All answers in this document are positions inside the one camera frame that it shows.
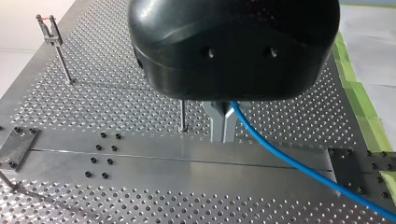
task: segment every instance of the floor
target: floor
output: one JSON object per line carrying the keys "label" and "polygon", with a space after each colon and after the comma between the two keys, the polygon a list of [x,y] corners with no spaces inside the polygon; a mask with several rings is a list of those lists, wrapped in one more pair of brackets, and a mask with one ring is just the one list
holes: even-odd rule
{"label": "floor", "polygon": [[43,43],[35,16],[60,20],[75,0],[1,0],[0,98]]}
{"label": "floor", "polygon": [[[43,42],[36,14],[60,20],[75,0],[2,0],[0,27],[0,98]],[[351,3],[373,3],[352,0]],[[395,4],[394,0],[375,1]],[[396,150],[396,9],[342,6],[340,31],[359,82],[363,83]]]}

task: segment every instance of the green tape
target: green tape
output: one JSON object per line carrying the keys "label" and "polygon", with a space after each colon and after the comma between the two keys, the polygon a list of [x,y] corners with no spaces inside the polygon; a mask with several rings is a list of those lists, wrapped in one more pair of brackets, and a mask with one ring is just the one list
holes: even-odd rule
{"label": "green tape", "polygon": [[390,196],[392,196],[393,199],[393,203],[396,204],[396,173],[389,171],[380,171],[379,173],[382,175],[385,183],[387,184]]}
{"label": "green tape", "polygon": [[340,33],[337,34],[332,52],[341,83],[361,127],[361,133],[368,149],[373,152],[393,151],[381,120],[376,114],[366,90],[356,79],[347,54],[347,47]]}

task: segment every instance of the vertical metal pin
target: vertical metal pin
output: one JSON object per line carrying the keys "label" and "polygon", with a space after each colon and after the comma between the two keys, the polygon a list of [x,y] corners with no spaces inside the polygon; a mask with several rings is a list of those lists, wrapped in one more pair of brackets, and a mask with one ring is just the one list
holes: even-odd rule
{"label": "vertical metal pin", "polygon": [[64,69],[64,74],[66,75],[67,82],[69,84],[73,84],[73,79],[70,77],[69,70],[66,67],[66,63],[64,62],[64,56],[61,53],[61,48],[60,47],[55,47],[55,48],[56,48],[56,53],[58,54],[59,61],[61,61],[62,68]]}
{"label": "vertical metal pin", "polygon": [[187,131],[186,127],[186,103],[184,100],[180,100],[180,128],[181,133],[185,133]]}

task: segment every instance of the blue hose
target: blue hose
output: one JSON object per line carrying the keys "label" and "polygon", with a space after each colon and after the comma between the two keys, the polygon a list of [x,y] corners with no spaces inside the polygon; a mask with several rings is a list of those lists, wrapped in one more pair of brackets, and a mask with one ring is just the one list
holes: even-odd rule
{"label": "blue hose", "polygon": [[336,184],[335,182],[331,181],[327,177],[318,174],[317,172],[315,172],[311,168],[299,163],[295,159],[293,159],[290,156],[286,155],[285,153],[281,152],[276,147],[272,146],[259,133],[257,133],[256,130],[254,130],[254,128],[250,125],[248,120],[245,118],[244,114],[239,109],[238,103],[232,101],[231,105],[233,106],[233,110],[235,111],[236,116],[238,116],[238,118],[245,125],[245,127],[250,132],[250,134],[253,135],[253,137],[262,146],[264,146],[266,149],[268,149],[270,152],[272,152],[274,155],[276,155],[282,161],[285,161],[286,163],[288,163],[289,165],[297,168],[298,170],[302,171],[306,175],[311,176],[312,178],[316,179],[318,182],[326,185],[327,187],[330,187],[331,189],[335,189],[335,190],[339,191],[340,193],[344,194],[345,196],[347,196],[348,198],[352,199],[353,201],[355,201],[357,203],[360,203],[363,206],[369,207],[370,209],[372,209],[373,211],[377,212],[381,216],[383,216],[383,217],[385,217],[385,218],[387,218],[387,219],[389,219],[389,220],[391,220],[393,222],[396,222],[396,216],[394,214],[392,214],[391,212],[389,212],[386,209],[376,205],[375,203],[372,203],[372,202],[362,198],[361,196],[353,193],[352,191],[339,186],[338,184]]}

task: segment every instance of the metal bracket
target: metal bracket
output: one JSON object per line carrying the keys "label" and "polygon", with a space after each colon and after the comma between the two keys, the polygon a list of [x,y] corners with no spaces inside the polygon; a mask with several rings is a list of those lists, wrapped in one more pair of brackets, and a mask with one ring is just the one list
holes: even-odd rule
{"label": "metal bracket", "polygon": [[[230,143],[235,139],[236,116],[229,103],[203,101],[203,108],[210,117],[210,141]],[[244,111],[249,102],[240,102],[241,110]]]}
{"label": "metal bracket", "polygon": [[55,18],[52,15],[50,15],[48,18],[51,24],[50,26],[51,32],[47,27],[47,25],[43,22],[43,20],[45,20],[46,18],[43,19],[41,18],[40,15],[37,15],[35,18],[37,19],[38,25],[41,28],[41,32],[44,35],[44,41],[48,45],[51,45],[56,49],[56,53],[58,54],[59,61],[61,61],[62,68],[64,69],[64,75],[66,77],[67,83],[73,84],[75,80],[70,77],[69,70],[67,69],[66,62],[64,61],[64,56],[62,55],[61,52],[61,45],[64,41],[62,40],[61,33],[59,32],[58,29],[58,25],[55,22]]}
{"label": "metal bracket", "polygon": [[326,155],[332,167],[334,181],[360,195],[368,194],[359,160],[352,149],[329,148]]}
{"label": "metal bracket", "polygon": [[18,171],[39,133],[36,128],[15,127],[0,148],[0,168]]}

